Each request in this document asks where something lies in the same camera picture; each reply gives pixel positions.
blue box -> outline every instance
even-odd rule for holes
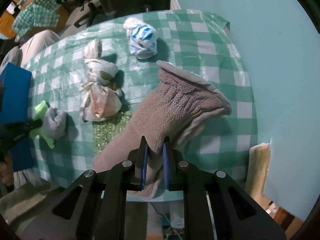
[[[28,118],[28,94],[31,72],[8,63],[0,75],[0,83],[5,87],[0,123],[26,121]],[[20,141],[10,150],[13,170],[32,168],[34,160],[30,151],[29,138]]]

blue and white plastic bag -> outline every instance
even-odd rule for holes
[[[156,29],[145,22],[130,17],[123,27],[127,30],[129,51],[138,59],[150,58],[157,54],[158,34]]]

cable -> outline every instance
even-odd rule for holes
[[[150,202],[150,204],[153,206],[153,208],[155,209],[155,212],[158,214],[158,215],[160,215],[160,216],[163,216],[166,220],[167,220],[167,222],[169,223],[169,225],[171,226],[171,221],[167,218],[167,216],[165,215],[165,214],[160,214],[158,211],[157,211],[157,209],[156,209],[156,207],[155,207],[155,205],[152,203],[152,202]],[[171,227],[172,229],[173,229],[173,231],[177,234],[177,236],[180,238],[180,240],[183,240],[182,239],[182,237],[180,236],[180,234],[177,232],[177,230],[175,229],[175,228],[173,228],[173,227]]]

beige pants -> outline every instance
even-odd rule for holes
[[[38,55],[45,48],[57,43],[58,41],[60,41],[60,36],[50,30],[45,30],[35,34],[20,48],[23,54],[20,66],[23,67],[34,56]]]

metal screw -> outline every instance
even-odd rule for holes
[[[185,167],[188,167],[189,163],[186,162],[186,161],[180,161],[179,162],[179,166],[182,167],[182,168],[185,168]]]
[[[93,170],[86,170],[86,171],[84,172],[84,175],[85,175],[87,178],[93,176],[93,174],[94,174],[94,171],[93,171]]]
[[[226,176],[226,173],[224,171],[217,171],[217,176],[219,178],[224,178]]]
[[[124,162],[122,163],[122,165],[123,165],[124,167],[130,167],[130,166],[132,165],[132,161],[126,160],[126,161],[124,161]]]

